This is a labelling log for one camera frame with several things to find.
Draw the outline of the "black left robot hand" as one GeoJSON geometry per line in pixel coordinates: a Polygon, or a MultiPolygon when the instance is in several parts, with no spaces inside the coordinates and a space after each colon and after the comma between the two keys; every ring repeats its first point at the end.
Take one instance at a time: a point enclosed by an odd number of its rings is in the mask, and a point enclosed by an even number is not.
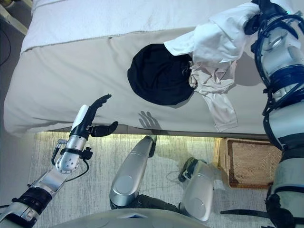
{"type": "Polygon", "coordinates": [[[107,94],[95,100],[90,106],[83,105],[79,110],[76,119],[74,120],[69,136],[77,135],[88,140],[89,136],[104,137],[112,134],[118,126],[117,121],[113,122],[109,126],[92,126],[92,122],[95,118],[95,114],[98,108],[102,107],[110,97],[111,95],[107,94]]]}

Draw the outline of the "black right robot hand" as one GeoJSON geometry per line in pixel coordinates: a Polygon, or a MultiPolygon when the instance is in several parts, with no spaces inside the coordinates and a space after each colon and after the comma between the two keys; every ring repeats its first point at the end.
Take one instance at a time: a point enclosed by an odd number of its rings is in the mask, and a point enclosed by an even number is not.
{"type": "Polygon", "coordinates": [[[257,31],[265,29],[270,20],[287,15],[287,10],[270,0],[252,0],[251,3],[259,6],[259,12],[245,23],[244,33],[246,35],[253,35],[257,31]]]}

